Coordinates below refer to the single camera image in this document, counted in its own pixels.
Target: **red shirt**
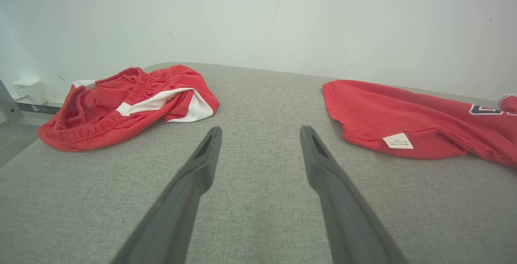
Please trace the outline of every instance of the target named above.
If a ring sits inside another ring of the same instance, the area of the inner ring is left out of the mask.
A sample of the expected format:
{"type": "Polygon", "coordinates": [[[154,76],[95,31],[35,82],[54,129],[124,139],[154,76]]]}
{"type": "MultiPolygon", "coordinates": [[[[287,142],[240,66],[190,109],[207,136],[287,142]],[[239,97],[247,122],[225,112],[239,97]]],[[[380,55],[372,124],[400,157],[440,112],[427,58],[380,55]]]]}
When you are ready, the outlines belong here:
{"type": "Polygon", "coordinates": [[[329,115],[343,124],[343,139],[382,153],[441,159],[467,152],[517,166],[517,96],[498,109],[394,87],[335,80],[323,85],[329,115]],[[382,138],[404,133],[413,149],[392,149],[382,138]]]}

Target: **care label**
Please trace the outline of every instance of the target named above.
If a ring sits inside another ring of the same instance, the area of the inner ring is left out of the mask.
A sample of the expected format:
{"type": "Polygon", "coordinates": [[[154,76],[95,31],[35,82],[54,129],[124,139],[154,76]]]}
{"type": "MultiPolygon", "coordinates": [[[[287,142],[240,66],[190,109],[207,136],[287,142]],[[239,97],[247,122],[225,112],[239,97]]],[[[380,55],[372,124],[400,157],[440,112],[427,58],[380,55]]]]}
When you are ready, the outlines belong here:
{"type": "Polygon", "coordinates": [[[404,133],[384,137],[382,140],[392,149],[413,149],[413,145],[404,133]]]}

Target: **gray table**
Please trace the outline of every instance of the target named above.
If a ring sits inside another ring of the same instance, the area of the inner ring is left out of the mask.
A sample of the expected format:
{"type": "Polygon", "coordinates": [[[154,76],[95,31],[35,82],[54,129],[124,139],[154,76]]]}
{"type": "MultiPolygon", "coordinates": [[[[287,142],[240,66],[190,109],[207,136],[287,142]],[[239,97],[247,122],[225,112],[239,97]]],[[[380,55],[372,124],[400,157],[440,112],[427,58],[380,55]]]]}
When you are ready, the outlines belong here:
{"type": "Polygon", "coordinates": [[[0,168],[0,263],[108,263],[212,126],[223,129],[223,143],[187,262],[330,263],[302,125],[317,130],[410,262],[517,261],[516,170],[472,155],[421,161],[346,143],[323,101],[332,78],[184,64],[220,100],[213,117],[158,121],[83,153],[38,140],[0,168]]]}

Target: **white wall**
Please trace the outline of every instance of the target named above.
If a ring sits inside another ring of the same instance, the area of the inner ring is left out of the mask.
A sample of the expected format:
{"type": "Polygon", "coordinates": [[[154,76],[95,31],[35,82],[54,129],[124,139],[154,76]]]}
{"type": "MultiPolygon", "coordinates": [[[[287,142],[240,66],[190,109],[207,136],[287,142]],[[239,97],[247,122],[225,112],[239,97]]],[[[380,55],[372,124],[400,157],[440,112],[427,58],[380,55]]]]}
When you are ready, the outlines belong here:
{"type": "Polygon", "coordinates": [[[517,92],[516,29],[517,0],[0,0],[0,78],[62,101],[73,80],[189,61],[497,100],[517,92]]]}

